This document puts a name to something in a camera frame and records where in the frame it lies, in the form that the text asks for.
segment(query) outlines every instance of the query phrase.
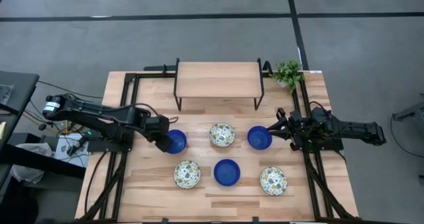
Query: wooden plank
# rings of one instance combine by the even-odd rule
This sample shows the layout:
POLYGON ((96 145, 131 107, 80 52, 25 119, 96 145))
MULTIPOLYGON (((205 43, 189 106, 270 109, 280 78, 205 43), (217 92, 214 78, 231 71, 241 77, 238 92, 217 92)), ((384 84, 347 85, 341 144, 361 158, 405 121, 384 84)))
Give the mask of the wooden plank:
MULTIPOLYGON (((119 106, 124 72, 111 72, 103 104, 119 106)), ((329 108, 322 74, 306 74, 310 100, 318 99, 329 108)), ((119 221, 251 221, 259 216, 263 221, 313 220, 311 198, 306 180, 303 157, 289 147, 289 141, 274 137, 267 150, 253 150, 247 143, 247 132, 255 125, 268 126, 276 122, 277 108, 287 114, 294 110, 288 89, 265 78, 265 96, 257 111, 251 102, 239 99, 184 99, 184 111, 179 112, 172 95, 174 80, 140 80, 137 102, 153 106, 167 117, 178 116, 171 129, 181 129, 187 135, 187 149, 177 155, 160 152, 141 135, 135 135, 129 153, 119 221), (230 147, 216 148, 207 138, 210 127, 227 122, 235 128, 236 141, 230 147), (220 186, 213 177, 213 167, 222 158, 232 158, 241 169, 240 181, 234 187, 220 186), (181 160, 193 160, 202 168, 202 178, 195 189, 177 188, 172 178, 174 166, 181 160), (288 190, 279 197, 266 195, 259 186, 260 172, 267 166, 281 168, 288 177, 288 190)), ((83 203, 89 178, 100 154, 90 156, 87 172, 76 211, 83 215, 83 203)), ((322 152, 327 183, 344 207, 358 215, 346 165, 334 152, 322 152)), ((100 163, 89 193, 88 205, 97 199, 104 186, 109 154, 100 163)), ((319 191, 321 215, 325 216, 323 198, 319 191)), ((107 217, 111 216, 114 191, 111 193, 107 217)))
POLYGON ((259 64, 180 62, 176 95, 177 97, 260 97, 262 91, 259 64))

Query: potted plant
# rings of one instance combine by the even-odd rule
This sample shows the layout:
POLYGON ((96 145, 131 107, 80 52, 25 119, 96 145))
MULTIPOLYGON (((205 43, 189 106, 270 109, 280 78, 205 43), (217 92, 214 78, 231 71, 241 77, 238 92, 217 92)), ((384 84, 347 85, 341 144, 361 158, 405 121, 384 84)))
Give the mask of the potted plant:
POLYGON ((289 62, 280 62, 277 64, 277 72, 274 72, 272 77, 277 80, 281 87, 289 87, 293 92, 296 89, 296 84, 303 81, 303 76, 299 74, 300 66, 296 60, 289 62))

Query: floral plate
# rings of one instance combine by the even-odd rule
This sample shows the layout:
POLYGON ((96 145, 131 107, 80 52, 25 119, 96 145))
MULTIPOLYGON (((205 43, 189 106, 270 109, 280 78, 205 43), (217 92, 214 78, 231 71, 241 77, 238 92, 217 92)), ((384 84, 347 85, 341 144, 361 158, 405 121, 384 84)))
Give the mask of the floral plate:
POLYGON ((287 189, 286 174, 277 167, 265 168, 259 176, 262 189, 271 196, 279 196, 287 189))
POLYGON ((227 147, 234 142, 236 134, 234 129, 226 123, 214 124, 209 131, 209 139, 219 147, 227 147))
POLYGON ((174 169, 174 181, 180 188, 194 188, 200 176, 199 165, 190 160, 180 162, 174 169))

